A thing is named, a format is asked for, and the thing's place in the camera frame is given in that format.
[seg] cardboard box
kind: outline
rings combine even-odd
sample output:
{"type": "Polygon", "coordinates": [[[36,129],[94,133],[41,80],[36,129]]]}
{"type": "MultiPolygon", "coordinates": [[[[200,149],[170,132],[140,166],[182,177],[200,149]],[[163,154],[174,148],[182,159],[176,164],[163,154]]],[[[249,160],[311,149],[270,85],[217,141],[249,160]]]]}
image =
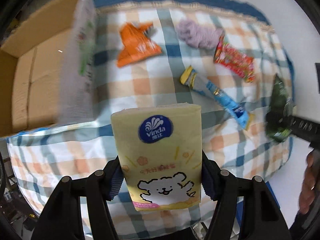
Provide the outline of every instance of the cardboard box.
{"type": "Polygon", "coordinates": [[[0,137],[94,120],[92,0],[53,0],[0,48],[0,137]]]}

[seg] white floor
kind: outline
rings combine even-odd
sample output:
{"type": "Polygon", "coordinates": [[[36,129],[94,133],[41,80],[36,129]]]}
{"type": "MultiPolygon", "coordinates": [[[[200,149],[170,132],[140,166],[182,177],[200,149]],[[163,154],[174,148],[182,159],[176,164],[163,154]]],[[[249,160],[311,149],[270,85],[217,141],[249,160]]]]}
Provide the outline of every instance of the white floor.
{"type": "MultiPolygon", "coordinates": [[[[320,122],[315,62],[320,62],[320,35],[294,0],[239,0],[261,10],[274,26],[295,66],[297,115],[320,122]]],[[[298,211],[308,143],[295,138],[290,160],[270,180],[281,211],[291,226],[298,211]]]]}
{"type": "Polygon", "coordinates": [[[25,219],[26,217],[21,217],[20,219],[12,223],[12,227],[21,237],[22,240],[30,240],[32,236],[32,231],[26,230],[26,228],[22,224],[25,219]]]}

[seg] checkered blanket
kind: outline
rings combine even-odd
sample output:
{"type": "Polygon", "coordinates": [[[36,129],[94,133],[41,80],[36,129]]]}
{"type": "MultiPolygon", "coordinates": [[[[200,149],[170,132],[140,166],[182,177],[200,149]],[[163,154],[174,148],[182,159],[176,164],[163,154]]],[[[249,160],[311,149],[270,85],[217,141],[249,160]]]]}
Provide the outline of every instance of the checkered blanket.
{"type": "MultiPolygon", "coordinates": [[[[110,115],[125,108],[194,103],[202,107],[203,150],[209,159],[238,177],[268,179],[289,158],[290,141],[272,142],[265,135],[273,79],[278,73],[292,94],[292,65],[272,26],[254,8],[225,0],[100,0],[95,55],[99,117],[71,130],[64,127],[10,138],[8,148],[21,192],[40,213],[59,180],[83,178],[117,156],[110,115]],[[224,28],[233,47],[254,57],[257,81],[245,83],[222,65],[213,64],[213,51],[194,49],[179,41],[174,27],[183,18],[224,28]],[[151,39],[162,54],[123,68],[116,67],[122,49],[119,27],[125,22],[152,21],[151,39]],[[254,114],[247,131],[212,99],[179,83],[189,66],[207,76],[236,102],[254,114]]],[[[189,209],[137,212],[126,184],[108,203],[120,239],[161,236],[210,220],[215,203],[202,192],[202,201],[189,209]]],[[[90,235],[86,199],[81,198],[84,231],[90,235]]]]}

